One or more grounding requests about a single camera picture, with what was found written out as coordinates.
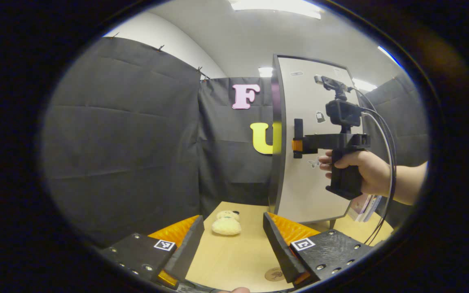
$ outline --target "ceiling light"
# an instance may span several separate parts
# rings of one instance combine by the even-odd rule
[[[392,57],[392,55],[389,54],[389,52],[387,52],[387,50],[383,49],[383,47],[381,46],[378,46],[377,47],[381,52],[383,52],[385,55],[387,55],[390,59],[392,59],[392,61],[394,61],[397,65],[399,65],[399,63],[394,59],[394,57]]]
[[[363,91],[372,91],[377,89],[375,85],[372,85],[366,81],[359,80],[356,78],[353,78],[352,81],[354,82],[354,85],[357,87],[358,90],[363,90]]]
[[[260,77],[271,77],[272,71],[274,69],[272,67],[259,67],[258,71],[260,72]]]
[[[321,19],[320,7],[304,0],[229,0],[235,11],[249,9],[269,9],[274,11],[288,11],[316,19]]]

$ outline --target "ceiling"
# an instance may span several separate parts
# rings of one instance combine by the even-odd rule
[[[328,11],[321,20],[284,11],[234,11],[228,0],[173,0],[150,10],[184,31],[229,77],[259,76],[272,54],[322,59],[381,85],[402,69],[378,44]]]

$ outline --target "white wall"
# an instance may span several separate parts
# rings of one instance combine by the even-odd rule
[[[162,51],[171,54],[194,68],[203,67],[201,72],[210,78],[227,77],[207,53],[186,33],[171,22],[149,12],[139,13],[123,22],[104,37],[132,39],[152,47],[164,45]]]

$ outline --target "book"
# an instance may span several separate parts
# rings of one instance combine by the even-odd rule
[[[363,221],[365,219],[366,208],[370,203],[372,195],[360,195],[350,202],[350,208],[348,209],[348,215],[354,221]]]
[[[363,218],[363,221],[368,221],[370,217],[372,217],[372,214],[374,213],[374,211],[376,211],[376,208],[379,205],[381,198],[383,197],[380,195],[376,195],[376,197],[372,200],[372,202],[370,203],[370,209],[365,212],[365,217]]]

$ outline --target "black handle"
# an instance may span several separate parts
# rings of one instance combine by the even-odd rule
[[[341,197],[348,200],[352,200],[362,194],[361,174],[359,173],[357,166],[348,166],[345,169],[339,169],[334,166],[334,163],[339,161],[344,155],[356,151],[359,150],[333,150],[331,185],[326,187],[328,191],[340,195]]]

